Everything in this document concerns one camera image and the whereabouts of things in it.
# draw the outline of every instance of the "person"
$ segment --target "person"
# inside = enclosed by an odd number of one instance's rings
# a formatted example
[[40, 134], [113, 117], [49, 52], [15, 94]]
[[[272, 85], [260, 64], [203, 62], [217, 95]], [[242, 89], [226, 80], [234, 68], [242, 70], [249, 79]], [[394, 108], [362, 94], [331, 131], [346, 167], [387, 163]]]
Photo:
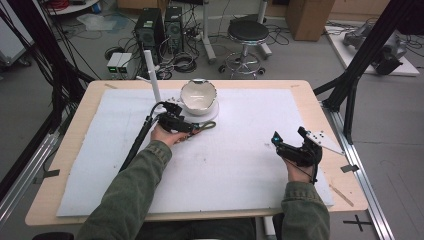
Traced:
[[[170, 148], [185, 136], [169, 133], [157, 124], [150, 143], [114, 178], [76, 239], [256, 239], [249, 218], [143, 223], [171, 159]], [[284, 239], [329, 239], [328, 210], [307, 175], [312, 175], [312, 168], [300, 169], [284, 161], [289, 179], [281, 203]]]

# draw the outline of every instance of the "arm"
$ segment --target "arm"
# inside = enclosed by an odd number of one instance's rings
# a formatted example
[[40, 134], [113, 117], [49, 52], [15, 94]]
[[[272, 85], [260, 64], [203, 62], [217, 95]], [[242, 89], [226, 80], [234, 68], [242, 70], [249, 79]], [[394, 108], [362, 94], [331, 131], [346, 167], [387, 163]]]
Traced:
[[284, 212], [282, 236], [290, 239], [329, 239], [330, 216], [314, 185], [310, 182], [312, 167], [298, 168], [286, 162], [289, 182], [281, 207]]
[[76, 239], [134, 239], [171, 159], [170, 147], [185, 135], [170, 134], [156, 125], [152, 141], [115, 177]]

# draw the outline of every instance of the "hand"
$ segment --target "hand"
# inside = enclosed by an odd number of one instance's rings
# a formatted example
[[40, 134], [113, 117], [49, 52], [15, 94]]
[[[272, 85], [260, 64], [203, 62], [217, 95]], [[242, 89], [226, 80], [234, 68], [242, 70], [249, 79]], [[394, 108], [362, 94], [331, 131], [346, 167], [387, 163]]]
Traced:
[[314, 167], [299, 167], [295, 162], [288, 159], [283, 159], [286, 163], [289, 182], [311, 182]]
[[178, 133], [170, 133], [165, 131], [159, 124], [156, 124], [152, 133], [150, 134], [150, 140], [158, 140], [168, 147], [172, 147], [180, 138], [186, 137], [188, 133], [178, 132]]

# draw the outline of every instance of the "tape mark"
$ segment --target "tape mark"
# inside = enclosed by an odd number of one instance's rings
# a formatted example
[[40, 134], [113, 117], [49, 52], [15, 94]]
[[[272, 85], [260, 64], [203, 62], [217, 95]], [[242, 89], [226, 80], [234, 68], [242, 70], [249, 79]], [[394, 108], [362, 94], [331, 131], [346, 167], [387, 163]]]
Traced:
[[359, 227], [359, 230], [361, 232], [364, 231], [364, 229], [362, 228], [362, 225], [371, 225], [372, 226], [372, 222], [362, 222], [362, 221], [359, 221], [359, 217], [356, 214], [355, 214], [355, 219], [356, 219], [356, 221], [343, 221], [343, 223], [344, 224], [357, 224], [358, 227]]
[[113, 89], [117, 89], [117, 87], [115, 87], [115, 86], [113, 86], [113, 85], [110, 85], [110, 84], [108, 84], [108, 83], [105, 83], [105, 86], [106, 86], [106, 87], [113, 88]]
[[337, 193], [337, 195], [339, 195], [341, 198], [343, 198], [343, 200], [345, 200], [347, 202], [347, 204], [349, 204], [351, 207], [355, 206], [355, 204], [353, 204], [352, 201], [349, 200], [349, 198], [347, 198], [342, 192], [339, 191], [339, 189], [333, 187], [331, 184], [330, 188], [334, 190], [334, 192]]

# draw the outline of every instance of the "computer tower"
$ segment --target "computer tower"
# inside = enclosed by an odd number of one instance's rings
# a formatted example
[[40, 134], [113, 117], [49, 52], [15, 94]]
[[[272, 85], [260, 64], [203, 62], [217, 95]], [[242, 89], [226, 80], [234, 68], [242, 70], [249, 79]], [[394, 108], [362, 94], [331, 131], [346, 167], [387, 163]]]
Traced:
[[150, 50], [153, 63], [155, 65], [161, 63], [162, 56], [166, 51], [166, 45], [164, 43], [165, 31], [160, 9], [143, 8], [134, 27], [134, 31], [140, 51]]
[[182, 22], [182, 8], [168, 6], [165, 12], [165, 35], [168, 39], [168, 52], [184, 52], [184, 35]]

